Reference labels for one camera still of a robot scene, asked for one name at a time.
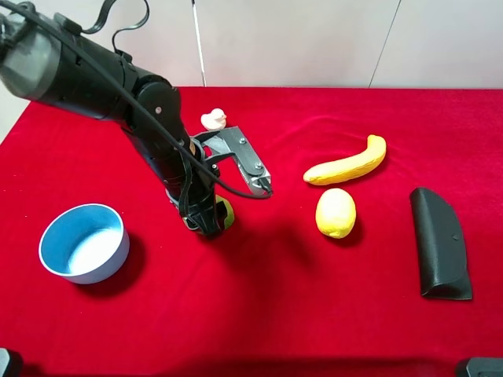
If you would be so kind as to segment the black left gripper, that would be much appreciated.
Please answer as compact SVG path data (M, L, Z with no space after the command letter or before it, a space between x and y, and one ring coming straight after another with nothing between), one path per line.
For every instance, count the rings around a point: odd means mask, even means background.
M209 238L225 231L218 224L214 185L177 150L163 154L163 185L190 228Z

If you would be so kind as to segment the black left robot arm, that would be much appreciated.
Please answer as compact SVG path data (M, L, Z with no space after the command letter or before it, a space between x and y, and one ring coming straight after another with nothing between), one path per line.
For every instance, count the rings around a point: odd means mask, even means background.
M83 36L62 15L47 21L89 54L178 142L167 141L85 60L47 31L11 12L1 18L1 81L14 96L94 119L118 123L167 191L188 229L217 236L232 222L231 208L215 194L211 179L180 153L199 162L204 150L187 133L181 95L165 78L133 65Z

